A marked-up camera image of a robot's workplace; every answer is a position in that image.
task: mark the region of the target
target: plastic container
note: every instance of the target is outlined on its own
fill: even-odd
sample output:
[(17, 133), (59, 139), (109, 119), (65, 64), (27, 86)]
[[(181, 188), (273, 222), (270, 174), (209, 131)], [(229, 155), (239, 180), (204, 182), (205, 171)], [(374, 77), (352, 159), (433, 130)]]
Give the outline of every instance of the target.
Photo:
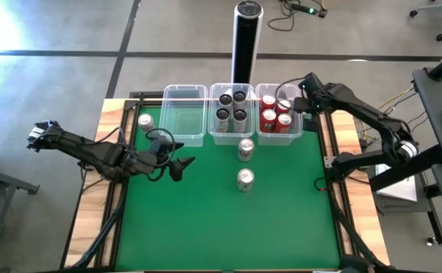
[(207, 92), (207, 87), (201, 85), (167, 86), (161, 103), (159, 127), (170, 131), (175, 141), (186, 147), (202, 147)]
[[(241, 91), (246, 94), (245, 111), (246, 130), (244, 133), (232, 133), (233, 131), (233, 113), (230, 113), (230, 126), (227, 133), (216, 132), (216, 117), (215, 113), (219, 107), (219, 97), (223, 94), (233, 95), (233, 93)], [(251, 137), (254, 134), (255, 127), (255, 94), (254, 88), (245, 83), (216, 83), (211, 86), (209, 91), (209, 107), (208, 107), (208, 133), (214, 138), (216, 145), (239, 145), (241, 139)]]
[[(261, 97), (266, 94), (274, 96), (274, 91), (276, 91), (278, 86), (279, 84), (263, 83), (256, 87), (256, 97), (258, 99), (256, 100), (255, 104), (255, 126), (256, 132), (258, 133), (259, 145), (288, 146), (294, 139), (299, 138), (303, 133), (302, 115), (297, 113), (292, 113), (292, 121), (288, 133), (263, 133), (259, 130), (259, 118), (261, 114), (259, 113), (259, 109), (261, 108)], [(280, 98), (281, 91), (284, 91), (287, 99), (289, 99), (291, 102), (296, 96), (301, 96), (300, 89), (293, 84), (283, 85), (278, 91), (278, 98)]]

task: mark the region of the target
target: silver can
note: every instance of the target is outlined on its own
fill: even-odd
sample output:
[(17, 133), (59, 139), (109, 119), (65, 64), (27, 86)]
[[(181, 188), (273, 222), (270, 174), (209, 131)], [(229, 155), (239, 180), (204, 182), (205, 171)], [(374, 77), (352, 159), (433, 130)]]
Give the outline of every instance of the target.
[(244, 110), (237, 110), (233, 115), (233, 133), (246, 132), (247, 117), (248, 115)]
[[(142, 128), (142, 130), (146, 133), (151, 129), (156, 128), (155, 126), (155, 122), (153, 121), (153, 117), (149, 114), (141, 114), (138, 117), (138, 126), (140, 128)], [(157, 138), (159, 135), (159, 131), (158, 130), (154, 130), (153, 132), (151, 132), (148, 137), (151, 138)]]
[(242, 162), (248, 162), (252, 158), (254, 152), (254, 142), (251, 139), (242, 139), (239, 142), (239, 151), (237, 152), (237, 158)]
[(243, 91), (237, 91), (233, 94), (233, 110), (246, 110), (246, 94)]
[(227, 133), (229, 130), (229, 111), (221, 108), (215, 112), (215, 131), (218, 133)]
[(233, 97), (231, 97), (229, 94), (221, 95), (219, 97), (219, 108), (224, 108), (231, 112), (233, 108)]
[(254, 174), (249, 169), (242, 169), (237, 173), (237, 189), (240, 192), (246, 193), (252, 189), (254, 182)]

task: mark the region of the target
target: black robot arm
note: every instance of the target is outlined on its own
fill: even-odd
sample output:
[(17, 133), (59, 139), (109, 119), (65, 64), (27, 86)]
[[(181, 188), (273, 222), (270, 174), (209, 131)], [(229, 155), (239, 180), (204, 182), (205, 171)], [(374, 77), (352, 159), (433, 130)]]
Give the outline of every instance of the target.
[(349, 112), (360, 121), (371, 126), (381, 135), (381, 150), (353, 155), (342, 152), (332, 161), (333, 179), (341, 180), (358, 167), (380, 163), (398, 166), (406, 163), (418, 153), (408, 124), (392, 118), (358, 99), (353, 91), (342, 83), (323, 84), (314, 73), (307, 74), (299, 84), (306, 91), (306, 98), (295, 98), (294, 110), (328, 114), (336, 110)]
[(95, 142), (67, 132), (57, 121), (36, 123), (27, 140), (28, 149), (57, 149), (79, 159), (80, 165), (93, 166), (105, 179), (114, 182), (122, 177), (149, 175), (157, 168), (163, 174), (166, 167), (170, 168), (172, 179), (180, 181), (183, 169), (194, 159), (171, 161), (168, 153), (181, 148), (183, 143), (171, 143), (165, 136), (153, 139), (148, 151), (134, 151), (125, 143)]

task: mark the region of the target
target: red can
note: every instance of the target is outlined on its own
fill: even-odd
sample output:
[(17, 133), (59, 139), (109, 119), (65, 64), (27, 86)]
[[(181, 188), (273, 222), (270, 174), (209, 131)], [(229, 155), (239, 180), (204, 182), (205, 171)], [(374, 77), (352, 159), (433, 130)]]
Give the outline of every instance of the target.
[(276, 124), (276, 112), (273, 109), (264, 110), (259, 120), (259, 130), (263, 133), (272, 133)]
[(274, 126), (275, 133), (288, 133), (291, 125), (291, 116), (289, 114), (280, 114), (276, 119)]
[(278, 99), (279, 103), (276, 104), (276, 114), (288, 113), (291, 107), (291, 102), (287, 99)]
[(263, 95), (261, 97), (261, 113), (267, 109), (273, 109), (276, 99), (272, 95)]

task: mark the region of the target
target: can lid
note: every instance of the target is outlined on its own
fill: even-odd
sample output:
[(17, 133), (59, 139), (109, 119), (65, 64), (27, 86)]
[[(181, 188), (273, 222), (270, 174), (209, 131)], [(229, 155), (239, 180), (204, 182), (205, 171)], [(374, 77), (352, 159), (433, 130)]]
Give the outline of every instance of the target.
[(276, 102), (276, 99), (274, 99), (274, 97), (271, 95), (263, 95), (263, 97), (261, 99), (267, 105), (272, 105), (272, 104), (274, 104), (274, 102)]
[(246, 94), (243, 91), (237, 91), (233, 95), (235, 102), (243, 102), (246, 99)]
[(254, 149), (254, 142), (251, 139), (242, 139), (239, 142), (239, 148), (245, 152), (252, 151)]
[(287, 110), (291, 107), (291, 102), (287, 99), (278, 99), (278, 107)]
[(140, 126), (144, 126), (144, 125), (148, 125), (152, 122), (152, 116), (149, 114), (141, 114), (138, 117), (138, 125)]
[(225, 120), (229, 118), (229, 111), (221, 108), (215, 113), (215, 115), (218, 117), (218, 119)]
[(280, 114), (278, 116), (278, 121), (280, 121), (280, 123), (282, 125), (288, 125), (291, 123), (291, 116), (289, 114), (285, 114), (285, 113)]
[(219, 97), (219, 102), (222, 105), (229, 105), (230, 103), (232, 103), (232, 101), (233, 101), (233, 98), (228, 94), (224, 94)]
[(264, 110), (263, 117), (269, 121), (274, 121), (276, 119), (276, 112), (273, 109)]
[(244, 121), (248, 115), (244, 110), (237, 110), (234, 112), (234, 119), (236, 121)]
[(237, 180), (242, 183), (251, 183), (254, 181), (254, 174), (249, 169), (242, 169), (237, 174)]

